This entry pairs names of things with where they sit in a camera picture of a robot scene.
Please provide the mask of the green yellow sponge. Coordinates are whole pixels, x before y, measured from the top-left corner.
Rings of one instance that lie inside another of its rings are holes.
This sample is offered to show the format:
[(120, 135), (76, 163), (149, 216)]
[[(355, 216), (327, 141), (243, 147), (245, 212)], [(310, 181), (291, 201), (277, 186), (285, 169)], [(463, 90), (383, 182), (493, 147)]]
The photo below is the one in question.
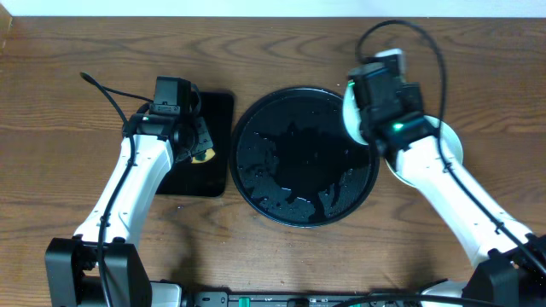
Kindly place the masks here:
[(210, 161), (211, 159), (213, 159), (215, 157), (215, 155), (216, 155), (215, 151), (212, 148), (209, 148), (204, 152), (196, 154), (192, 158), (191, 163), (192, 164), (203, 164), (203, 163), (206, 163), (206, 162)]

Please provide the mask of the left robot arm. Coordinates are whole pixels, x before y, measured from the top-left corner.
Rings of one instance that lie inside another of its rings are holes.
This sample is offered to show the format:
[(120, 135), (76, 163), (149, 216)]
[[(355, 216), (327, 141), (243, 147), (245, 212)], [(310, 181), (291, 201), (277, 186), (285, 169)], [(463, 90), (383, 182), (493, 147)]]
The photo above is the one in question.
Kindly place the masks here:
[(72, 238), (54, 238), (44, 255), (54, 306), (184, 306), (182, 286), (148, 278), (138, 246), (154, 196), (176, 164), (213, 156), (196, 84), (156, 79), (154, 98), (120, 114), (118, 162)]

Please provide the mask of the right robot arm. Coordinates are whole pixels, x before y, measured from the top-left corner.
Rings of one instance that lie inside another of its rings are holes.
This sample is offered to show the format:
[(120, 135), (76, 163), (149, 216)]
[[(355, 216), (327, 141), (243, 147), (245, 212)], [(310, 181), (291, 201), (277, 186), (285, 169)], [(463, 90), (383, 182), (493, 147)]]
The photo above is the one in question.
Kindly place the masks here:
[(417, 189), (458, 239), (474, 268), (467, 282), (441, 281), (417, 294), (419, 306), (543, 306), (545, 239), (503, 210), (423, 112), (418, 84), (397, 64), (350, 70), (343, 104), (350, 137), (373, 148)]

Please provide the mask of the light blue plate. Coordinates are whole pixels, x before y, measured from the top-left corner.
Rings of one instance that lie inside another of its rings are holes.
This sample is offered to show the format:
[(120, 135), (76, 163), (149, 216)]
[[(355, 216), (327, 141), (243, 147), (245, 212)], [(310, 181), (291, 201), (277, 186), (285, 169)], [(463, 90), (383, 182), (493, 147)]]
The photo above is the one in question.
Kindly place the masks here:
[[(425, 119), (434, 127), (441, 127), (441, 138), (446, 142), (446, 147), (454, 155), (455, 159), (463, 164), (464, 152), (462, 147), (462, 142), (456, 132), (445, 122), (442, 124), (439, 123), (439, 119), (431, 115), (425, 115)], [(386, 166), (390, 172), (402, 183), (407, 186), (414, 187), (415, 185), (402, 177), (393, 167), (393, 165), (386, 160)]]
[(343, 97), (342, 119), (348, 136), (356, 143), (364, 146), (369, 144), (362, 137), (360, 124), (362, 123), (359, 108), (356, 104), (353, 88), (348, 85)]

